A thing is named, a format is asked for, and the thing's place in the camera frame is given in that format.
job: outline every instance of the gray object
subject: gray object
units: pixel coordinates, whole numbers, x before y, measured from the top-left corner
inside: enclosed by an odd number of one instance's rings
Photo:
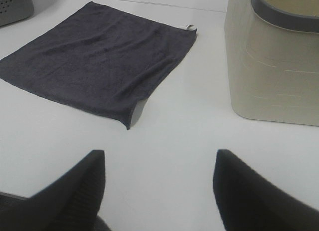
[[[0,0],[0,26],[25,19],[33,11],[32,0]]]

